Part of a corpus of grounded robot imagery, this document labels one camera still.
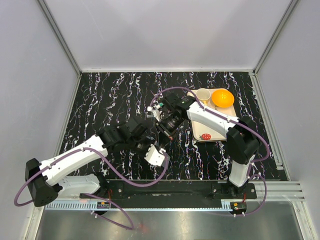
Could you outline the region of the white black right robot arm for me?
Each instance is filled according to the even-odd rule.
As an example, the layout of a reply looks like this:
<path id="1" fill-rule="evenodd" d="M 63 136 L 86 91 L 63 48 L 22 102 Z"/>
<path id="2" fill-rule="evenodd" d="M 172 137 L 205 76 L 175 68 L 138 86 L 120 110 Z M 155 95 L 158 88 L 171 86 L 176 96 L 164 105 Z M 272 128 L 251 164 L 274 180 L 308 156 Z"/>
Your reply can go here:
<path id="1" fill-rule="evenodd" d="M 147 110 L 156 118 L 157 129 L 170 140 L 185 121 L 200 123 L 225 137 L 228 155 L 232 159 L 227 192 L 235 199 L 244 194 L 250 161 L 261 145 L 251 132 L 253 121 L 249 117 L 238 118 L 219 113 L 198 103 L 194 96 L 178 98 L 172 93 Z"/>

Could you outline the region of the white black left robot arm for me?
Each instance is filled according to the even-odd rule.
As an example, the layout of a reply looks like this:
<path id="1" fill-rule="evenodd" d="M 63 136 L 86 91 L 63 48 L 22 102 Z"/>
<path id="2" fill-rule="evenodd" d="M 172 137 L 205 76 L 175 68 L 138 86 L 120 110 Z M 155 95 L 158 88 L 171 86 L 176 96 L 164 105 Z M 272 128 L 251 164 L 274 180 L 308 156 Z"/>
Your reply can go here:
<path id="1" fill-rule="evenodd" d="M 108 125 L 80 145 L 48 160 L 32 158 L 25 164 L 25 182 L 31 203 L 42 207 L 58 197 L 93 194 L 103 198 L 108 186 L 96 174 L 89 176 L 68 175 L 108 154 L 130 150 L 140 154 L 153 166 L 165 166 L 165 150 L 146 135 L 147 127 L 134 119 L 120 125 Z"/>

